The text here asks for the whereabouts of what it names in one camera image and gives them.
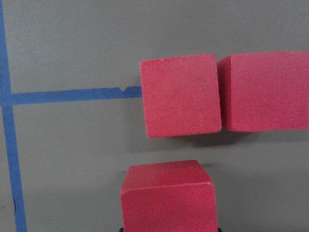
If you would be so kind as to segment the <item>red block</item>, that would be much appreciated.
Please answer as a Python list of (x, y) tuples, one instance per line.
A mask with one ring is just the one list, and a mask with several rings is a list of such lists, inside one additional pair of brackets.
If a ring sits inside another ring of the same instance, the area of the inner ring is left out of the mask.
[(229, 131), (308, 127), (309, 54), (233, 54), (217, 62), (223, 127)]
[(147, 137), (222, 129), (215, 55), (143, 60), (140, 77)]
[(129, 167), (121, 185), (126, 232), (217, 232), (215, 187), (196, 160)]

